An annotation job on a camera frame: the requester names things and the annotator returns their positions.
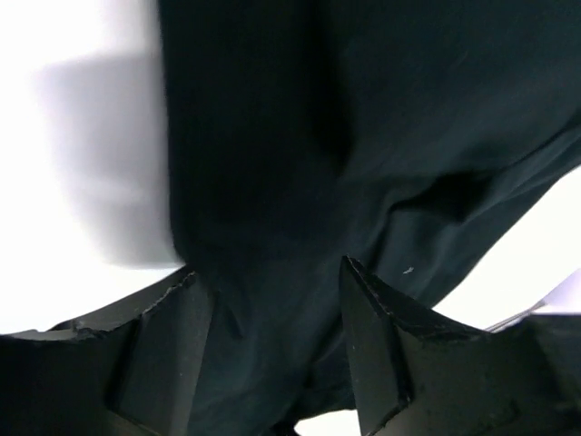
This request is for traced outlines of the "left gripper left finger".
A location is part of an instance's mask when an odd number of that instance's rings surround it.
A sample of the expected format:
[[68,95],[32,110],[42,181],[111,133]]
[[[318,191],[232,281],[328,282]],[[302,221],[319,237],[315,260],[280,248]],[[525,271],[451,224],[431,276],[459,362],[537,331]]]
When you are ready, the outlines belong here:
[[1,339],[4,435],[184,435],[212,319],[198,275]]

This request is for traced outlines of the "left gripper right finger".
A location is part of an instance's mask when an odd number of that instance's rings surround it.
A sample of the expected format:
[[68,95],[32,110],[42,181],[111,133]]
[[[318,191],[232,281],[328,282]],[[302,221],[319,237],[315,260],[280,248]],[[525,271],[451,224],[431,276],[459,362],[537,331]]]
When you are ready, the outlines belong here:
[[344,258],[340,301],[365,435],[577,435],[580,319],[531,315],[484,332]]

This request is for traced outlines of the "black t-shirt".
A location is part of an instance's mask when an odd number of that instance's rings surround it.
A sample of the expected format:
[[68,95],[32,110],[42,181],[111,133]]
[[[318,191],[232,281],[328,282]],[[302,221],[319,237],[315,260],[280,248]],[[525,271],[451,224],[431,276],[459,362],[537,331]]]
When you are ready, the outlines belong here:
[[577,1],[162,1],[191,435],[354,405],[345,255],[426,305],[580,163]]

